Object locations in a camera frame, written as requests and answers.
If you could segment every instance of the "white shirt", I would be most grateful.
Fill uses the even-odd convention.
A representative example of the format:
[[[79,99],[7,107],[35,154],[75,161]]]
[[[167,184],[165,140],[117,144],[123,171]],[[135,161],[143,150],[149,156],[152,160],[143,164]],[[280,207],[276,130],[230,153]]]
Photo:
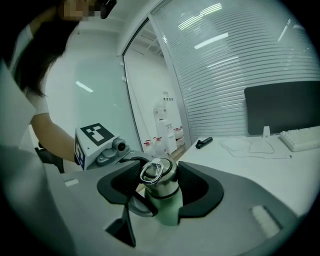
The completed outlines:
[[[31,42],[33,39],[33,35],[30,30],[30,26],[27,25],[18,35],[18,38],[15,43],[15,48],[13,52],[13,56],[11,59],[11,64],[9,67],[9,70],[14,76],[14,70],[18,63],[19,57],[24,51],[24,49],[27,47],[27,45]],[[47,76],[43,79],[43,85],[46,84]],[[48,104],[45,97],[40,97],[32,92],[24,92],[26,98],[29,100],[29,102],[34,106],[36,109],[35,116],[39,114],[49,113]]]

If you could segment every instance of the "dark hair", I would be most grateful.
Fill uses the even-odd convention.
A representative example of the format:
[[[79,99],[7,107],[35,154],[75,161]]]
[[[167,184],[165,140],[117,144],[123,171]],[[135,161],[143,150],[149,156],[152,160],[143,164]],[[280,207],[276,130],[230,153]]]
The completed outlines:
[[[42,81],[48,69],[65,52],[68,38],[78,23],[57,17],[40,26],[15,67],[14,79],[23,92],[28,90],[44,96]]]

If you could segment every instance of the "white keyboard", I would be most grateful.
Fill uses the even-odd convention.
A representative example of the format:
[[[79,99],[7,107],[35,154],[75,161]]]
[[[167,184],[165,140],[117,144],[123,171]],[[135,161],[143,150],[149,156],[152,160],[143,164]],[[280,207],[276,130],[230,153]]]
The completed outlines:
[[[320,126],[283,131],[280,137],[293,152],[318,148],[320,147]]]

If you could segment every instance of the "white table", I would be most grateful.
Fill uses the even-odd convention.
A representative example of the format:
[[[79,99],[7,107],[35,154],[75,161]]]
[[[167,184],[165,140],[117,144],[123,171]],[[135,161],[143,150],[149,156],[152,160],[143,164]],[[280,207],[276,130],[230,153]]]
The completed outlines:
[[[195,147],[195,142],[179,161],[207,166],[248,178],[272,193],[298,216],[309,211],[320,187],[319,147],[292,152],[278,136],[270,136],[268,142],[273,146],[276,155],[291,155],[292,158],[238,158],[233,157],[219,144],[225,139],[229,138],[214,137],[210,144],[201,149]],[[247,139],[255,141],[257,137]]]

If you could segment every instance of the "person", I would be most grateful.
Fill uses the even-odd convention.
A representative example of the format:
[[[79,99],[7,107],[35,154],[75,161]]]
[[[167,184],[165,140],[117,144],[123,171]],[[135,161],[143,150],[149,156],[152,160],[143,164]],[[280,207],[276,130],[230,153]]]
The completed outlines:
[[[94,15],[96,7],[95,0],[57,1],[19,33],[8,65],[36,109],[30,124],[39,143],[52,154],[76,163],[74,138],[50,118],[45,83],[50,67],[65,52],[72,31],[83,17]]]

